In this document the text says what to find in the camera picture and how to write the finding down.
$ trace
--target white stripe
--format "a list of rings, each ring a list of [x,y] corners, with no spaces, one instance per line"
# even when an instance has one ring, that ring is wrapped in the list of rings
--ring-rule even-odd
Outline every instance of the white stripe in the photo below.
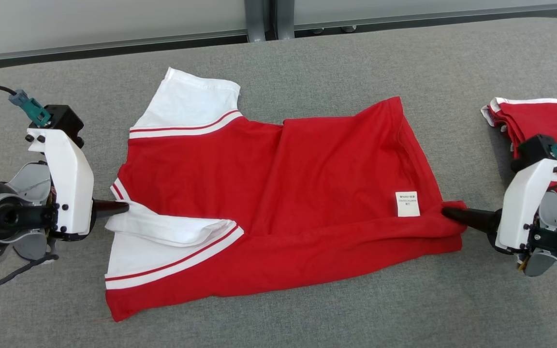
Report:
[[[229,247],[232,243],[238,240],[239,237],[244,235],[244,231],[240,227],[238,227],[235,231],[233,231],[230,235],[228,235],[225,239],[221,240],[220,242],[208,247],[208,249],[204,250],[203,252],[193,256],[192,258],[180,262],[178,264],[173,265],[172,267],[168,267],[165,269],[161,269],[160,271],[156,271],[153,273],[149,273],[148,275],[140,275],[138,277],[126,278],[126,279],[118,279],[118,280],[109,280],[106,279],[106,288],[109,289],[125,289],[128,287],[135,287],[142,284],[146,284],[149,282],[153,282],[154,280],[159,280],[166,276],[173,275],[177,272],[183,271],[184,269],[193,267],[194,265],[211,258],[212,256],[218,254],[219,252],[223,251],[226,247]]]
[[[138,127],[131,127],[130,130],[142,130],[142,131],[150,131],[150,130],[159,130],[161,128],[184,128],[184,130],[186,130],[185,128],[204,128],[204,127],[208,127],[210,125],[213,125],[217,120],[223,118],[223,116],[229,114],[229,115],[233,115],[235,113],[239,113],[238,109],[230,109],[227,110],[226,112],[222,113],[220,115],[220,117],[213,119],[212,121],[208,122],[208,123],[202,123],[200,125],[160,125],[160,126],[138,126]]]
[[[493,113],[499,113],[500,110],[502,110],[500,108],[500,104],[498,104],[498,99],[502,99],[502,98],[495,97],[491,100],[491,103],[489,103],[489,106],[491,106],[491,111]]]
[[[115,200],[121,200],[122,199],[122,197],[119,196],[117,191],[115,191],[115,185],[111,185],[110,189],[111,189],[111,193],[113,193],[113,196],[115,196]]]
[[[491,119],[491,115],[489,114],[489,108],[488,108],[487,105],[480,108],[480,113],[487,120],[487,123],[489,123],[489,126],[493,127],[493,120]]]
[[[543,103],[554,103],[557,104],[557,99],[555,98],[541,98],[541,99],[528,99],[526,101],[513,101],[512,99],[504,99],[500,97],[496,97],[495,101],[498,104],[507,103],[507,104],[543,104]]]
[[[113,183],[113,185],[115,185],[117,187],[117,189],[119,189],[119,193],[122,194],[122,198],[126,201],[132,201],[130,199],[130,196],[128,196],[128,192],[126,192],[126,189],[124,188],[124,185],[122,184],[122,182],[119,180],[119,178],[115,179],[115,183]]]
[[[198,128],[195,130],[159,130],[161,128],[166,128],[166,127],[133,127],[131,128],[131,131],[137,131],[137,130],[144,130],[144,131],[131,132],[130,139],[137,139],[141,137],[197,136],[201,134],[207,134],[207,133],[217,131],[220,128],[223,128],[228,123],[234,121],[234,119],[241,116],[242,114],[240,112],[230,113],[225,118],[221,119],[220,122],[214,125],[212,125],[212,123],[209,123],[206,126],[201,125],[199,127],[203,127],[203,128]]]

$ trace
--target red stripe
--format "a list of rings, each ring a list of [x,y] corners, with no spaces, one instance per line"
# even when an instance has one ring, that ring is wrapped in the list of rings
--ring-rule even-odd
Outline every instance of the red stripe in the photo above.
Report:
[[[207,125],[207,126],[200,126],[200,127],[169,127],[169,128],[152,128],[150,130],[131,130],[131,133],[134,132],[156,132],[156,131],[176,131],[176,130],[182,130],[182,131],[190,131],[190,130],[202,130],[203,128],[208,128],[208,127],[212,127],[214,125],[216,125],[218,122],[223,121],[223,119],[227,116],[229,116],[230,114],[234,113],[234,112],[238,112],[238,110],[233,110],[232,112],[228,112],[226,114],[224,114],[223,116],[221,116],[216,122],[212,123],[211,125]]]
[[[129,278],[134,278],[134,277],[139,277],[139,276],[145,276],[145,275],[148,275],[148,274],[150,274],[150,273],[154,273],[154,272],[157,272],[157,271],[161,271],[162,269],[175,266],[175,265],[177,265],[177,264],[179,264],[179,263],[182,263],[182,262],[184,262],[184,261],[186,261],[186,260],[192,258],[192,257],[195,256],[195,255],[199,255],[199,253],[201,253],[201,252],[203,252],[203,251],[206,251],[208,248],[212,247],[212,246],[215,245],[216,243],[218,243],[218,242],[220,242],[221,240],[227,238],[227,236],[229,236],[229,235],[232,234],[234,231],[236,231],[236,229],[238,229],[238,225],[236,225],[236,227],[234,227],[234,229],[232,229],[231,231],[229,231],[226,235],[224,235],[224,236],[222,236],[221,238],[219,238],[219,239],[215,240],[214,242],[212,242],[210,245],[204,247],[204,248],[201,249],[201,250],[197,250],[197,251],[195,251],[195,253],[192,253],[192,254],[186,256],[185,258],[183,258],[183,259],[181,259],[181,260],[175,261],[175,262],[173,262],[172,264],[168,264],[168,265],[166,265],[166,266],[162,266],[162,267],[159,267],[159,268],[157,268],[157,269],[152,269],[152,270],[150,270],[150,271],[145,271],[145,272],[141,272],[141,273],[136,273],[136,274],[134,274],[134,275],[122,275],[122,276],[119,276],[119,277],[108,278],[108,279],[105,279],[105,280],[106,280],[107,282],[109,282],[109,281],[111,281],[111,280],[121,280],[121,279],[129,279]]]
[[[117,194],[119,194],[120,200],[123,200],[124,196],[122,196],[122,192],[119,192],[119,189],[117,188],[117,186],[115,184],[113,184],[113,188],[115,188],[115,192],[117,192]]]

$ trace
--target clothing tag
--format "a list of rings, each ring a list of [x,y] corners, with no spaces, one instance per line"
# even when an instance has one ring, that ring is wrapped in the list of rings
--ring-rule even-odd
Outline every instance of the clothing tag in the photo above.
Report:
[[[418,194],[416,191],[395,192],[396,195],[396,216],[420,216],[418,209]]]

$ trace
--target red and white shirt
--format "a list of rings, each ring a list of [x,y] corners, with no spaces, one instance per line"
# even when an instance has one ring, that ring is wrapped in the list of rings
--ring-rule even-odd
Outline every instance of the red and white shirt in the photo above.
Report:
[[[106,299],[146,308],[355,277],[461,248],[400,99],[355,116],[249,121],[239,86],[169,69],[112,191]],[[419,216],[399,217],[398,192]]]
[[[481,108],[481,113],[490,126],[504,127],[502,129],[513,142],[515,158],[517,146],[537,134],[551,136],[557,141],[557,99],[513,101],[493,98],[489,105]]]

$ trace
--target folded shirt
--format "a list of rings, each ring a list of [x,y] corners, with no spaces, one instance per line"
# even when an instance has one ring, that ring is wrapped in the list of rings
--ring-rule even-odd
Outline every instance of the folded shirt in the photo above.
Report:
[[[497,97],[484,106],[481,113],[490,126],[502,127],[513,142],[515,158],[517,146],[536,134],[551,136],[557,141],[557,99],[513,101]]]

